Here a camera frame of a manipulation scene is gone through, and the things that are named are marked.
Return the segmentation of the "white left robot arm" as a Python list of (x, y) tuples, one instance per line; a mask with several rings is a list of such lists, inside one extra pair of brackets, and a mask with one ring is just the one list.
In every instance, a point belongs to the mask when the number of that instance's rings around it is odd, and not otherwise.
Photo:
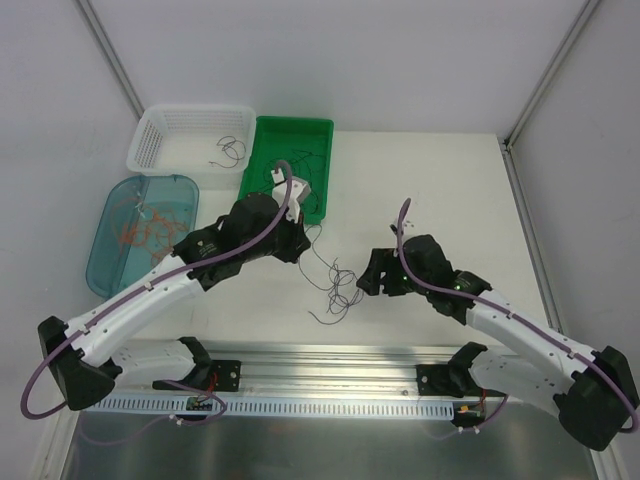
[(72, 411), (84, 410), (117, 386), (205, 389), (214, 363), (194, 337), (141, 350), (125, 343), (165, 310), (237, 276), (263, 257), (296, 263), (310, 247), (295, 191), (251, 193), (231, 211), (176, 244), (148, 274), (94, 310), (63, 321), (51, 316), (38, 335), (47, 369)]

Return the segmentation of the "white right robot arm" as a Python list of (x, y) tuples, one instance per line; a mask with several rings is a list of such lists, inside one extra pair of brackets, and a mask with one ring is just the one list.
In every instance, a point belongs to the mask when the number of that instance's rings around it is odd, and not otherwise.
[(422, 375), (438, 395), (462, 398), (500, 392), (556, 418), (583, 446), (605, 450), (618, 434), (639, 429), (639, 395), (627, 358), (598, 351), (518, 313), (489, 282), (452, 267), (430, 235), (375, 248), (357, 286), (389, 297), (415, 293), (439, 314), (477, 330), (514, 352), (504, 357), (469, 342), (446, 365)]

